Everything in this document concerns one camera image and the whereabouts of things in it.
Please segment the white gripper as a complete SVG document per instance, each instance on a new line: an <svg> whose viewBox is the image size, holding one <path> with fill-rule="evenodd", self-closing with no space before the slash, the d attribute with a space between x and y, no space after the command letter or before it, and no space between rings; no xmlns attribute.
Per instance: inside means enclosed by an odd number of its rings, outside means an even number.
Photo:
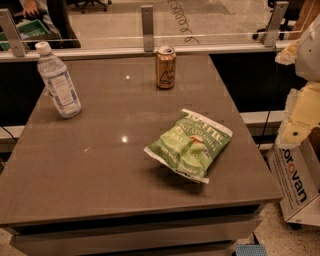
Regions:
<svg viewBox="0 0 320 256"><path fill-rule="evenodd" d="M320 123L320 15L275 57L282 65L295 63L296 74L308 82L302 89L291 89L285 115L275 144L281 149L298 147Z"/></svg>

